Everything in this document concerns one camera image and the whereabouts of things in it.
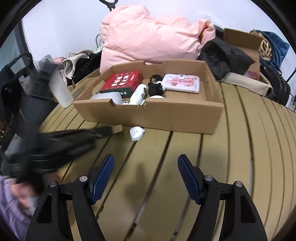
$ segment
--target table slat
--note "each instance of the table slat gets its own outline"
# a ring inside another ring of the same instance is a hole
[[[83,124],[79,127],[79,129],[92,129],[94,128],[95,126],[97,125],[97,123],[95,122],[88,122],[88,121],[85,121],[83,122]],[[78,159],[80,160],[83,160],[83,158],[85,158],[85,155],[79,157]],[[60,177],[60,179],[63,181],[64,177],[66,176],[67,174],[67,171],[69,170],[69,167],[72,165],[72,163],[67,163],[66,165],[64,165],[63,167],[61,167],[58,171],[57,171],[57,174],[58,176]]]
[[[259,115],[262,119],[264,129],[266,130],[266,136],[270,151],[271,158],[271,201],[269,204],[269,212],[267,219],[265,221],[264,227],[268,240],[271,240],[276,227],[279,222],[281,207],[283,202],[283,192],[284,192],[284,171],[283,162],[281,155],[281,147],[278,140],[278,136],[270,118],[269,112],[261,98],[261,96],[249,92],[250,99],[253,101],[254,105],[257,106]]]
[[[60,114],[60,116],[55,120],[52,126],[48,129],[47,132],[53,132],[57,129],[57,127],[62,123],[62,121],[69,115],[69,113],[73,110],[74,106],[70,105],[68,108],[64,109],[64,111]]]
[[[98,222],[106,240],[122,241],[126,236],[144,200],[168,140],[168,131],[145,130],[99,215]]]
[[[55,113],[61,108],[61,105],[58,104],[53,110],[52,112],[50,112],[50,114],[45,118],[45,120],[42,122],[42,124],[40,125],[39,129],[42,130],[45,125],[50,121],[50,119],[55,115]]]
[[[47,124],[43,127],[43,129],[40,132],[47,132],[48,129],[52,126],[52,124],[56,121],[56,119],[63,113],[64,109],[61,107],[54,116],[47,122]]]
[[[78,113],[77,116],[71,121],[71,123],[67,126],[66,130],[76,130],[81,124],[84,122],[83,117]]]
[[[221,87],[218,84],[217,88],[221,93]],[[227,129],[227,118],[226,111],[222,112],[220,122],[213,135],[203,135],[202,137],[202,148],[199,167],[205,175],[209,174],[221,182],[228,182],[229,172],[229,155],[228,155],[228,129]],[[188,210],[183,220],[183,224],[178,230],[176,241],[187,240],[189,233],[193,227],[195,219],[197,217],[200,206],[197,205],[193,200],[190,200]],[[217,229],[214,234],[213,240],[218,240],[221,230],[221,210],[220,217],[218,217]]]
[[[281,120],[276,112],[276,109],[274,108],[271,100],[267,98],[262,98],[262,99],[269,111],[269,114],[276,128],[277,136],[278,136],[280,147],[281,147],[281,154],[282,154],[282,160],[283,160],[283,166],[284,166],[284,193],[283,193],[284,198],[282,203],[281,216],[275,231],[275,234],[276,234],[285,223],[291,210],[292,194],[293,194],[292,161],[291,161],[291,155],[290,155],[287,136],[285,134],[285,130],[281,123]]]
[[[237,180],[243,182],[250,193],[251,187],[251,155],[249,134],[235,86],[221,83],[229,122],[229,183]]]
[[[183,211],[188,192],[177,166],[186,154],[196,162],[200,134],[173,132],[161,171],[130,240],[170,240]]]
[[[63,119],[63,121],[59,124],[55,131],[64,131],[77,115],[78,111],[75,108],[73,108],[70,111],[70,113],[65,117],[65,119]]]
[[[287,109],[284,106],[279,105],[276,102],[273,102],[273,105],[274,105],[276,111],[278,112],[278,115],[282,121],[282,124],[284,126],[284,129],[285,129],[285,132],[287,135],[287,139],[289,142],[289,147],[290,147],[290,154],[291,154],[292,167],[293,167],[293,169],[292,169],[293,180],[294,180],[292,207],[291,207],[291,210],[292,210],[292,208],[295,206],[295,203],[296,203],[296,178],[295,178],[295,174],[296,174],[296,145],[295,145],[295,139],[294,139],[294,135],[293,135],[293,133],[296,134],[296,129],[295,129],[295,126],[293,123],[291,123],[292,125],[290,125],[290,123],[289,123],[292,120],[291,120],[291,117],[289,116],[288,113],[287,113],[288,116],[285,114],[285,111],[287,111]]]
[[[290,116],[292,118],[292,121],[293,121],[293,123],[294,123],[294,125],[296,127],[296,113],[291,111],[290,109],[288,109],[288,112],[289,112],[289,114],[290,114]]]
[[[74,90],[71,91],[71,94],[75,99],[78,98],[78,96],[88,87],[90,86],[97,77],[91,77],[86,78],[83,80]],[[49,116],[44,120],[44,122],[40,126],[41,132],[47,132],[48,129],[53,125],[53,123],[57,120],[57,118],[64,112],[67,111],[68,108],[73,107],[73,105],[70,105],[67,108],[62,108],[60,104],[58,104],[55,109],[49,114]]]
[[[108,141],[100,157],[94,164],[94,166],[98,166],[106,154],[113,155],[114,161],[115,161],[114,170],[109,179],[109,182],[107,183],[107,186],[102,198],[98,200],[95,205],[92,206],[95,214],[97,214],[97,212],[99,211],[99,208],[102,205],[103,200],[106,198],[107,193],[109,192],[111,185],[114,182],[114,179],[119,174],[119,171],[123,165],[123,162],[132,147],[133,142],[129,136],[129,129],[130,127],[124,126],[122,132],[113,135],[111,139]],[[77,227],[77,223],[74,215],[74,208],[71,208],[69,210],[69,220],[71,222],[71,230],[72,230],[74,241],[80,241],[81,238],[79,235],[79,231],[78,231],[78,227]]]
[[[94,164],[98,154],[104,148],[105,143],[109,137],[103,137],[99,140],[95,141],[95,147],[93,150],[87,152],[83,156],[75,159],[75,161],[69,167],[67,171],[63,183],[69,183],[76,180],[78,177],[82,175],[86,175],[90,170],[91,166]]]
[[[250,98],[250,92],[242,87],[237,87],[237,90],[246,113],[252,140],[255,170],[252,199],[262,222],[265,223],[271,199],[271,159],[266,134],[268,130],[264,128],[258,106]]]

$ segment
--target purple sleeve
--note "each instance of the purple sleeve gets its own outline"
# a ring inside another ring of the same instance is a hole
[[[0,215],[19,240],[25,240],[31,219],[12,195],[9,177],[0,176]]]

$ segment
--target white lotion bottle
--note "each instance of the white lotion bottle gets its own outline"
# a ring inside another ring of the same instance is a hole
[[[147,86],[140,84],[130,98],[129,105],[140,105],[147,93]]]
[[[50,78],[49,88],[63,108],[67,108],[73,103],[74,98],[57,69]]]

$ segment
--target open cardboard tray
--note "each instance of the open cardboard tray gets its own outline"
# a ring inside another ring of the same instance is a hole
[[[248,71],[255,72],[257,75],[256,80],[260,80],[260,60],[258,48],[260,47],[263,38],[239,30],[225,28],[223,40],[226,43],[235,45],[255,61],[255,63],[251,64]]]
[[[111,99],[90,100],[112,74],[133,70],[141,72],[145,84],[154,74],[162,77],[165,74],[197,75],[200,77],[200,92],[194,94],[166,91],[164,99],[147,97],[146,103],[142,106],[116,105]],[[98,79],[73,102],[74,107],[86,121],[213,134],[223,111],[216,81],[204,61],[166,60],[161,64],[135,61],[114,65],[102,75],[95,70],[91,76],[98,76]]]

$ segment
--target white plastic container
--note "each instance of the white plastic container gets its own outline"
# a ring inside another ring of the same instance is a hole
[[[121,94],[119,92],[107,92],[102,94],[95,94],[91,98],[91,100],[96,99],[112,99],[115,104],[121,105],[123,104],[123,100],[121,98]]]
[[[140,105],[147,93],[147,86],[140,84],[130,98],[130,105]]]
[[[73,103],[74,98],[68,87],[65,85],[63,77],[60,75],[58,70],[52,74],[49,81],[49,88],[63,108],[67,108]]]
[[[166,74],[162,85],[170,91],[181,91],[198,94],[200,91],[200,78],[196,75]]]

